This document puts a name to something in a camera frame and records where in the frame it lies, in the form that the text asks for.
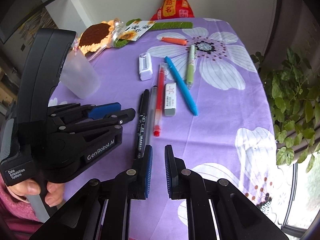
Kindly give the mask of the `left hand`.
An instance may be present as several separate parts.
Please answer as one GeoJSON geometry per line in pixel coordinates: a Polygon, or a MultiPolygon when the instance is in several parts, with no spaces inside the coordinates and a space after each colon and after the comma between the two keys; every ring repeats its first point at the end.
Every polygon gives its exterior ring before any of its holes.
{"type": "MultiPolygon", "coordinates": [[[[7,190],[14,198],[26,203],[28,203],[28,195],[35,196],[41,193],[39,184],[32,179],[25,180],[13,186],[7,186],[7,190]]],[[[54,207],[62,203],[65,191],[64,184],[48,182],[47,191],[45,202],[49,207],[54,207]]]]}

